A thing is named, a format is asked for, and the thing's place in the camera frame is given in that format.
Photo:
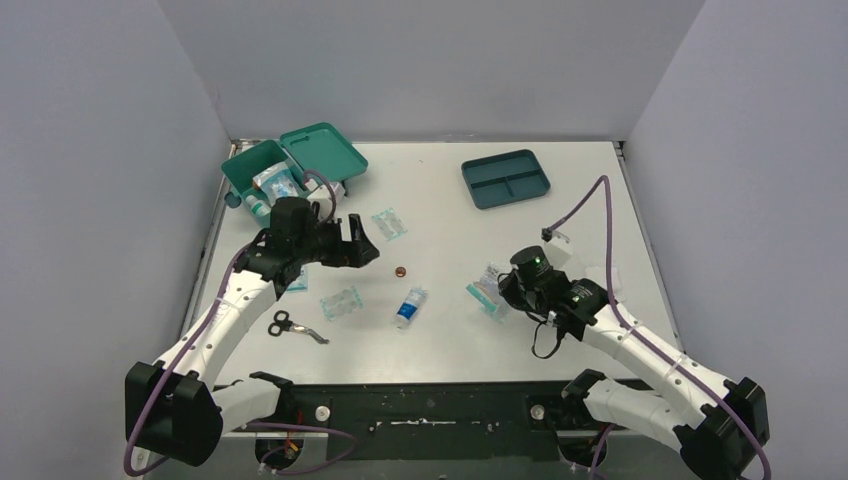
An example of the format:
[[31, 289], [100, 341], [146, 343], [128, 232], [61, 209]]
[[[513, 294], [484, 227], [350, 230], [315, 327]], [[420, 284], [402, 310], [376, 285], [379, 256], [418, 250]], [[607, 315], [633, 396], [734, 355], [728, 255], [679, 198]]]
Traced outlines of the small white plastic bottle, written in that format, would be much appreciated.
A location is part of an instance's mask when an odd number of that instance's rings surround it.
[[255, 195], [246, 196], [245, 202], [249, 207], [251, 213], [256, 217], [264, 217], [271, 213], [271, 207], [268, 205], [268, 203], [256, 197]]

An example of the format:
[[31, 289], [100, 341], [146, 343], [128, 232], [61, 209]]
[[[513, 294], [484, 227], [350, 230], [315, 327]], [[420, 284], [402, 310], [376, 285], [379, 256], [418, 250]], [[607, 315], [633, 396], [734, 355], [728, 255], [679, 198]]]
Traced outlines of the blue cotton swab bag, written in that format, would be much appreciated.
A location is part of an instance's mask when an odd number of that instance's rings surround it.
[[288, 177], [293, 183], [296, 183], [291, 174], [291, 170], [282, 162], [274, 164], [261, 171], [253, 177], [252, 182], [255, 188], [261, 190], [266, 195], [265, 185], [271, 181], [281, 179], [282, 177]]

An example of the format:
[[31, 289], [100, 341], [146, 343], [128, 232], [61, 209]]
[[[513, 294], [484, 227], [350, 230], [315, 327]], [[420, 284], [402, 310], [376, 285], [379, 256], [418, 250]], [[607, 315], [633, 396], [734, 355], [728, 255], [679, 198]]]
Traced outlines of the clear bag teal edge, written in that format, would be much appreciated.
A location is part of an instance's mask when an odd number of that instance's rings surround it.
[[505, 271], [488, 263], [482, 274], [466, 285], [466, 291], [478, 302], [479, 310], [488, 318], [503, 323], [509, 307], [499, 293], [499, 280]]

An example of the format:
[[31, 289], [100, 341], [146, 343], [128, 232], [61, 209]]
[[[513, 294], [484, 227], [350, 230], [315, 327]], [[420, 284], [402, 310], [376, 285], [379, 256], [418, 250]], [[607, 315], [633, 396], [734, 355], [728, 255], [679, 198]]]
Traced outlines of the blue packet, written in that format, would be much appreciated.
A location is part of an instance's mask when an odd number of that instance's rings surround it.
[[300, 196], [300, 190], [296, 183], [293, 183], [288, 177], [271, 181], [265, 185], [266, 195], [269, 201], [274, 205], [278, 200], [283, 198]]

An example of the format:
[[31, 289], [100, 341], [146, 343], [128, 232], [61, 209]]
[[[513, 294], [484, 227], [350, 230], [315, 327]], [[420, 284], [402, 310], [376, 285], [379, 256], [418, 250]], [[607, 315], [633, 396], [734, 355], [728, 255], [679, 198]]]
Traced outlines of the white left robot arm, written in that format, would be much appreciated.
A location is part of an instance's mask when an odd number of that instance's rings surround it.
[[[342, 235], [348, 225], [350, 237]], [[223, 367], [254, 323], [283, 296], [304, 266], [362, 268], [380, 255], [360, 215], [320, 218], [305, 198], [276, 202], [270, 225], [234, 255], [212, 304], [170, 349], [138, 362], [125, 377], [125, 470], [135, 448], [202, 465], [221, 437], [255, 420], [273, 431], [297, 415], [291, 381], [266, 372], [217, 388]]]

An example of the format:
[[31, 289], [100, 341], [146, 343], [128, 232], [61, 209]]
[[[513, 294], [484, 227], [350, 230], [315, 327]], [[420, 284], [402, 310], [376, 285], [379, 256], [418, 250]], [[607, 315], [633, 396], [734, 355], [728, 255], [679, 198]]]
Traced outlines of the white gauze pad pack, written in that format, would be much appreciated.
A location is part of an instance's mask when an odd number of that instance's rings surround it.
[[[604, 288], [605, 290], [609, 290], [609, 285], [607, 282], [606, 275], [606, 267], [603, 265], [590, 265], [585, 268], [585, 276]], [[624, 291], [623, 284], [620, 280], [620, 276], [618, 273], [618, 269], [615, 265], [610, 268], [610, 278], [613, 294], [618, 302], [624, 302], [626, 297], [626, 292]]]

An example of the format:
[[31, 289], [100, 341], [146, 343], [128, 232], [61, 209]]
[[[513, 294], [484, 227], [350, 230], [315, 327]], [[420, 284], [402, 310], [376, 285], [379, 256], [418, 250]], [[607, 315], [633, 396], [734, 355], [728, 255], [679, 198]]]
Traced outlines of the blue white bandage roll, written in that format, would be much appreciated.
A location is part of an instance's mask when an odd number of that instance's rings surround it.
[[394, 325], [399, 329], [408, 328], [428, 297], [428, 291], [421, 287], [413, 287], [398, 308]]

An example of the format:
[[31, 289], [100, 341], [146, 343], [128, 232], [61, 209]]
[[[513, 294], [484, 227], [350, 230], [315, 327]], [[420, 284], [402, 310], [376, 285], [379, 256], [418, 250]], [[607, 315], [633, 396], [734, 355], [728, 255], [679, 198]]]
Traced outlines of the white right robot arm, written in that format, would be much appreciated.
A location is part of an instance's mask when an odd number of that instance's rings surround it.
[[542, 247], [510, 259], [499, 280], [501, 297], [515, 310], [540, 316], [558, 338], [607, 354], [648, 385], [640, 391], [586, 369], [565, 389], [565, 419], [585, 429], [599, 421], [651, 438], [680, 455], [700, 479], [739, 479], [770, 438], [765, 390], [691, 359], [636, 320], [606, 289], [570, 279]]

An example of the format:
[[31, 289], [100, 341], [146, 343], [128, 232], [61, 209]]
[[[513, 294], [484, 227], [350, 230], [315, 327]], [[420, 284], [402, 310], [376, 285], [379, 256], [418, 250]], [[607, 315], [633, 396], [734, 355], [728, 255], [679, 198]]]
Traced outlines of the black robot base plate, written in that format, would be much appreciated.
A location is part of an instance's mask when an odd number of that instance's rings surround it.
[[257, 420], [249, 432], [282, 423], [335, 430], [328, 458], [347, 448], [353, 460], [488, 460], [502, 457], [586, 465], [604, 423], [562, 392], [563, 381], [295, 385], [281, 416]]

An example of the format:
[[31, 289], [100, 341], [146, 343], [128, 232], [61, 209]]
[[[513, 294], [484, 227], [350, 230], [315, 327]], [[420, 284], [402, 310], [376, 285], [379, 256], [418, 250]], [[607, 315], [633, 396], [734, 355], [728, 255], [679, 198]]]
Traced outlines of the dark teal divided tray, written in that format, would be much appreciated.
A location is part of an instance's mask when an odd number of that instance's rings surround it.
[[460, 167], [476, 208], [491, 208], [545, 196], [550, 181], [529, 149], [468, 160]]

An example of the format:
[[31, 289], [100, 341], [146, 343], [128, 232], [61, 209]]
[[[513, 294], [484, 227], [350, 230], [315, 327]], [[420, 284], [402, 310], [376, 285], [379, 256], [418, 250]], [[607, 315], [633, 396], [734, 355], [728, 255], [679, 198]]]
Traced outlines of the teal medical gauze packet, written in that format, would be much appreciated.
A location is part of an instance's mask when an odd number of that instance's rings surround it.
[[300, 269], [298, 277], [288, 286], [287, 290], [291, 292], [306, 291], [308, 289], [308, 269], [303, 266]]

